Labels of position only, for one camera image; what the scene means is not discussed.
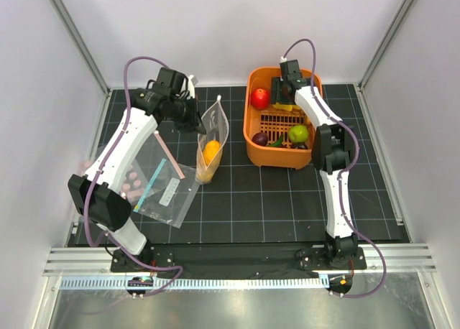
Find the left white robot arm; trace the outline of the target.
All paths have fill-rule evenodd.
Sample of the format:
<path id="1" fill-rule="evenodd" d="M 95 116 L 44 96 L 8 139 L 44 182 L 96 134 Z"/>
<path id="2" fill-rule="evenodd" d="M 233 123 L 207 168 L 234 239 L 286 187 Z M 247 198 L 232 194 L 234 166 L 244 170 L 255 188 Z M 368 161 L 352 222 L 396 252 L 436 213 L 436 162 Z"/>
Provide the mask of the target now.
<path id="1" fill-rule="evenodd" d="M 152 264 L 150 243 L 131 219 L 132 205 L 120 190 L 125 174 L 162 121 L 181 132 L 205 131 L 195 96 L 196 80 L 162 67 L 143 88 L 125 90 L 126 109 L 116 131 L 84 175 L 72 175 L 68 188 L 84 224 L 95 223 L 128 254 L 137 272 Z"/>

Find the yellow mango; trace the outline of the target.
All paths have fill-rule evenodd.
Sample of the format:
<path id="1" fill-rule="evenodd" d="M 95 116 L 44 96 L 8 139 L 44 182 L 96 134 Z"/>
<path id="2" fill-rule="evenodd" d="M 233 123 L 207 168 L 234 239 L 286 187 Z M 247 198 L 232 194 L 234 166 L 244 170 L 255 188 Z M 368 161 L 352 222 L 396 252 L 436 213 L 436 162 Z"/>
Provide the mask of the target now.
<path id="1" fill-rule="evenodd" d="M 206 165 L 200 161 L 196 166 L 195 180 L 200 185 L 208 184 L 212 181 L 217 169 L 219 168 L 220 162 L 214 160 L 210 165 Z"/>

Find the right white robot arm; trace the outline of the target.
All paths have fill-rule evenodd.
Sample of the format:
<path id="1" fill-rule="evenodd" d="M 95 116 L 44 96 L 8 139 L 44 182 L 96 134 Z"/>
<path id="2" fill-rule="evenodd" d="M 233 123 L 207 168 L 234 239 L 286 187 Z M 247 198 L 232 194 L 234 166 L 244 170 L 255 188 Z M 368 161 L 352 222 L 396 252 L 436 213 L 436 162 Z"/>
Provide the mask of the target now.
<path id="1" fill-rule="evenodd" d="M 299 106 L 315 130 L 311 156 L 323 181 L 328 215 L 323 263 L 344 269 L 358 252 L 348 191 L 349 170 L 357 160 L 357 138 L 323 100 L 314 75 L 307 78 L 301 73 L 297 60 L 282 57 L 280 76 L 272 79 L 272 85 L 275 99 Z"/>

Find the red apple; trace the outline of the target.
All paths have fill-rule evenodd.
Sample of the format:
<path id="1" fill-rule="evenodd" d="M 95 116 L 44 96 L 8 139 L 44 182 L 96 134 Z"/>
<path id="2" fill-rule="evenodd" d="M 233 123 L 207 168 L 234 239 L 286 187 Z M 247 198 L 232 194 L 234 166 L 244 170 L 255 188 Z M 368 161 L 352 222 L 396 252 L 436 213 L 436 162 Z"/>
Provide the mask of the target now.
<path id="1" fill-rule="evenodd" d="M 270 92 L 264 88 L 255 89 L 250 95 L 251 105 L 258 109 L 266 109 L 270 105 Z"/>

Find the small orange fruit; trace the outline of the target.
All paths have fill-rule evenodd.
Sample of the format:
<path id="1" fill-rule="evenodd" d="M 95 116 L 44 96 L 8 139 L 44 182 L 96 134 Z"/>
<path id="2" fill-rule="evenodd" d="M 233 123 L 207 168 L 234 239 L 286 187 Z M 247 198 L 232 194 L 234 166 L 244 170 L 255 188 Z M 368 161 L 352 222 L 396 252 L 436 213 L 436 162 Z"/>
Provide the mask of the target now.
<path id="1" fill-rule="evenodd" d="M 202 154 L 203 158 L 206 162 L 206 164 L 209 164 L 212 162 L 214 157 L 218 154 L 219 150 L 221 148 L 220 142 L 216 140 L 211 140 L 206 143 Z"/>

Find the orange plastic basket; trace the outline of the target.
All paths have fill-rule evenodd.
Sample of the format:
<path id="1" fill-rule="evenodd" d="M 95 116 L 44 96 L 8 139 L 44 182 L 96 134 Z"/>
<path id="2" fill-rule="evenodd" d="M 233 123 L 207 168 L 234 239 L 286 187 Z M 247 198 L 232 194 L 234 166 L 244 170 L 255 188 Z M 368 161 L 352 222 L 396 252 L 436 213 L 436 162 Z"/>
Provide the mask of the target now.
<path id="1" fill-rule="evenodd" d="M 259 110 L 251 104 L 251 94 L 258 88 L 271 90 L 271 80 L 280 77 L 278 67 L 262 67 L 253 70 L 248 77 L 247 92 L 244 107 L 243 134 L 247 146 L 247 156 L 258 166 L 285 167 L 302 169 L 311 162 L 311 147 L 313 146 L 315 129 L 310 119 L 303 111 L 285 111 L 272 105 Z M 294 149 L 288 139 L 288 131 L 295 125 L 302 124 L 308 130 L 308 140 L 305 149 Z M 281 147 L 262 147 L 255 144 L 252 138 L 263 132 L 268 137 L 268 143 L 273 144 L 283 138 Z"/>

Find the white dotted zip bag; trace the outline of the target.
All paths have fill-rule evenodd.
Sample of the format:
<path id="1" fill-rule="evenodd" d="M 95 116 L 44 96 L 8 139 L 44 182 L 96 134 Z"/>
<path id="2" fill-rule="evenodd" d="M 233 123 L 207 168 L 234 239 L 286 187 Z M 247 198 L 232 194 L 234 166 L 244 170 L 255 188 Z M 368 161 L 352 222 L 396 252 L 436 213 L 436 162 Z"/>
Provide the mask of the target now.
<path id="1" fill-rule="evenodd" d="M 202 115 L 202 122 L 206 133 L 198 135 L 195 180 L 200 185 L 205 185 L 212 181 L 219 168 L 229 137 L 229 121 L 220 94 Z"/>

